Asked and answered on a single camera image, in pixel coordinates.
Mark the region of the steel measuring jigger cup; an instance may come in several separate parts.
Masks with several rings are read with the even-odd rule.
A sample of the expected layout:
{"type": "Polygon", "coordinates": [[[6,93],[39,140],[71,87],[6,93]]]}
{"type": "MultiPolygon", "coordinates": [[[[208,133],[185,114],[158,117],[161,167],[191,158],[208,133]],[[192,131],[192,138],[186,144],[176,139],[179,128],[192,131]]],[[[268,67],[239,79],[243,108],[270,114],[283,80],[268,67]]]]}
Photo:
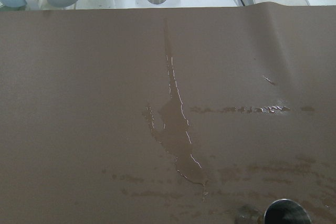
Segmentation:
{"type": "Polygon", "coordinates": [[[241,206],[236,212],[234,223],[311,224],[312,220],[299,203],[290,199],[278,199],[263,212],[249,204],[241,206]]]}

